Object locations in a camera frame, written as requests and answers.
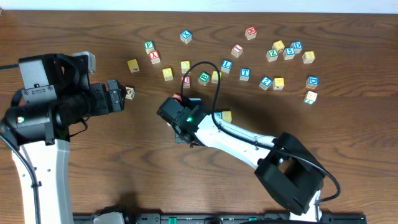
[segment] wooden table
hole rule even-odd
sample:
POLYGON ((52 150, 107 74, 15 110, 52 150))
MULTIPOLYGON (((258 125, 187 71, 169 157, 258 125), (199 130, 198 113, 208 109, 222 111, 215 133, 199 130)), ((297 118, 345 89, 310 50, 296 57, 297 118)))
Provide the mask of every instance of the wooden table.
MULTIPOLYGON (((173 213, 253 213, 281 210, 253 170, 232 156, 207 147, 174 143, 174 133, 156 115, 179 89, 180 62, 233 61, 223 74, 218 108, 230 109, 233 123, 251 131, 297 136, 340 181, 341 196, 322 204, 336 213, 364 213, 368 223, 397 223, 398 207, 398 17, 366 14, 50 12, 4 11, 0 18, 0 65, 47 53, 96 55, 92 83, 118 79, 136 87, 136 98, 119 114, 91 118, 89 129, 72 139, 69 180, 73 211, 92 213, 121 203, 135 210, 173 213), (253 40, 245 28, 255 26, 253 40), (189 29, 185 45, 180 33, 189 29), (144 42, 153 40, 161 63, 152 65, 144 42), (316 59, 301 55, 276 62, 266 50, 282 40, 300 40, 316 59), (235 43, 244 47, 231 55, 235 43), (130 73, 136 58, 140 72, 130 73), (174 80, 165 82, 162 69, 174 80), (239 81, 239 69, 252 77, 239 81), (282 91, 264 91, 265 76, 284 77, 282 91), (320 78, 317 102, 303 102, 309 75, 320 78)), ((201 86, 193 71, 186 93, 210 106, 215 85, 201 86)), ((19 69, 0 71, 0 113, 23 87, 19 69)), ((71 133, 83 128, 72 126, 71 133)), ((11 152, 0 150, 0 220, 22 223, 23 207, 11 152)), ((333 194, 325 181, 323 196, 333 194)))

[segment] white wall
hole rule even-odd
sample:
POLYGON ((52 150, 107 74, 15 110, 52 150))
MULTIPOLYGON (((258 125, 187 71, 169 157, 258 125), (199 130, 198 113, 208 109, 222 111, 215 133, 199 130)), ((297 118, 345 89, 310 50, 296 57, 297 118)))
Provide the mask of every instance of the white wall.
POLYGON ((398 0, 0 0, 3 9, 398 13, 398 0))

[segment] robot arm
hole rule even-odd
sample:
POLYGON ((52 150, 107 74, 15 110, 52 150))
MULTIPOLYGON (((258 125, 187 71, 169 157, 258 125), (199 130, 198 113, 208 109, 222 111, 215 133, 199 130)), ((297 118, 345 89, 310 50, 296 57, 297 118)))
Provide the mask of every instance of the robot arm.
POLYGON ((122 111, 126 88, 117 80, 108 80, 109 91, 104 83, 90 84, 95 56, 89 52, 22 58, 19 67, 25 88, 16 93, 0 125, 2 138, 19 149, 12 158, 21 180, 25 223, 41 217, 41 224, 72 224, 68 127, 79 122, 86 126, 84 117, 122 111), (22 96, 26 105, 19 106, 22 96))
POLYGON ((264 136, 215 116, 215 121, 223 128, 220 129, 215 125, 210 111, 200 105, 191 105, 189 100, 168 98, 157 114, 173 127, 181 139, 191 144, 191 147, 215 147, 255 169, 255 175, 271 197, 291 213, 291 220, 319 221, 322 213, 317 200, 320 198, 325 176, 307 163, 277 152, 281 150, 300 154, 300 157, 322 167, 292 135, 283 133, 279 138, 264 136), (291 165, 282 172, 279 166, 289 159, 292 160, 291 165))

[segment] green led light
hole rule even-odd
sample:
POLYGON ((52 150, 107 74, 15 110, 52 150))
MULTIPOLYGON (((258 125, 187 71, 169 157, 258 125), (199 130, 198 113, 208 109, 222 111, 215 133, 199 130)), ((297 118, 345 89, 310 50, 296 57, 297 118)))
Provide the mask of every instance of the green led light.
POLYGON ((17 122, 18 123, 23 123, 25 121, 25 118, 24 117, 18 117, 17 118, 17 122))

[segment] wooden toy block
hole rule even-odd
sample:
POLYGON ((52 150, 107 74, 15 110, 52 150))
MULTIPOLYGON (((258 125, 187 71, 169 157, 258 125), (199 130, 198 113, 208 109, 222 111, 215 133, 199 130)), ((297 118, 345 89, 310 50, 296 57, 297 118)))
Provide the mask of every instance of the wooden toy block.
POLYGON ((199 83, 206 86, 210 82, 210 75, 206 72, 202 72, 199 76, 199 83))
POLYGON ((173 80, 173 71, 172 68, 163 69, 163 77, 165 81, 173 80))
POLYGON ((236 44, 236 45, 232 48, 231 54, 234 55, 236 58, 238 58, 239 56, 241 56, 242 53, 243 53, 243 47, 240 46, 239 44, 236 44))
POLYGON ((231 123, 232 122, 232 112, 230 112, 230 111, 223 111, 223 120, 224 121, 226 121, 226 122, 228 122, 228 123, 231 123))
POLYGON ((218 83, 218 74, 217 71, 213 71, 213 74, 211 74, 211 82, 212 83, 218 83))
POLYGON ((241 76, 239 80, 249 81, 250 78, 250 68, 241 68, 241 76))
POLYGON ((175 99, 175 100, 182 100, 181 95, 179 95, 178 93, 174 93, 172 98, 175 99))
POLYGON ((136 95, 135 89, 131 88, 131 87, 126 87, 126 90, 127 90, 126 99, 129 99, 129 100, 134 99, 134 97, 136 95))
POLYGON ((267 51, 267 60, 268 62, 273 62, 278 58, 278 51, 276 51, 275 49, 269 50, 267 51))
POLYGON ((284 50, 284 59, 290 60, 294 58, 294 49, 292 47, 286 47, 284 50))
POLYGON ((187 44, 192 40, 192 33, 189 32, 188 30, 184 30, 184 31, 182 31, 180 38, 181 38, 182 42, 187 44))
POLYGON ((181 62, 181 72, 186 74, 186 72, 191 68, 191 63, 189 61, 181 62))
POLYGON ((276 50, 278 54, 280 54, 284 51, 285 45, 281 40, 278 40, 272 45, 272 49, 276 50))
POLYGON ((318 86, 318 77, 309 76, 305 84, 305 87, 309 89, 315 89, 317 86, 318 86))
POLYGON ((130 60, 127 62, 127 64, 129 65, 131 73, 139 71, 137 59, 130 60))
POLYGON ((295 53, 295 54, 300 53, 301 50, 303 49, 303 45, 301 44, 301 41, 292 42, 292 44, 290 45, 290 47, 293 47, 294 53, 295 53))
POLYGON ((313 51, 304 52, 303 54, 303 62, 304 63, 312 63, 315 60, 315 54, 313 51))
POLYGON ((312 91, 308 91, 304 98, 304 103, 314 104, 315 100, 317 100, 318 93, 314 93, 312 91))
POLYGON ((285 80, 283 78, 274 78, 274 82, 272 84, 274 90, 281 90, 285 87, 285 80))
POLYGON ((214 115, 219 117, 220 119, 223 119, 223 113, 222 112, 214 112, 214 115))
POLYGON ((144 47, 145 47, 145 51, 147 52, 147 54, 155 51, 155 45, 153 41, 147 41, 144 43, 144 47))
POLYGON ((191 87, 191 76, 187 76, 187 77, 185 77, 185 79, 184 79, 184 83, 183 83, 183 86, 182 86, 182 88, 190 88, 191 87))
POLYGON ((246 38, 248 40, 254 39, 254 38, 256 38, 257 30, 254 27, 249 27, 246 29, 246 32, 244 33, 244 35, 246 36, 246 38))
POLYGON ((272 79, 264 77, 260 82, 260 88, 262 88, 263 90, 267 90, 271 86, 271 83, 272 79))
POLYGON ((149 57, 150 57, 150 61, 152 62, 152 64, 156 64, 156 63, 160 62, 160 56, 159 56, 159 53, 157 50, 149 53, 149 57))
POLYGON ((221 71, 225 72, 225 73, 229 73, 231 68, 232 68, 232 61, 224 60, 222 66, 221 66, 221 71))

